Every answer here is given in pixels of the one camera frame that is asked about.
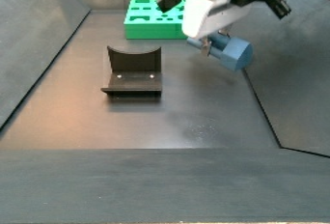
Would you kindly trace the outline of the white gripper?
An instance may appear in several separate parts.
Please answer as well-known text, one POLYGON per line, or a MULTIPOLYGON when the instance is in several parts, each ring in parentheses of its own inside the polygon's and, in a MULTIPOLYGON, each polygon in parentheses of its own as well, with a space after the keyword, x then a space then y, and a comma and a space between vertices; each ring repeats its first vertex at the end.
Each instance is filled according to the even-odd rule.
POLYGON ((193 39, 202 39, 202 55, 209 56, 216 31, 230 37, 233 23, 250 12, 250 5, 240 7, 230 0, 186 0, 182 31, 193 39))

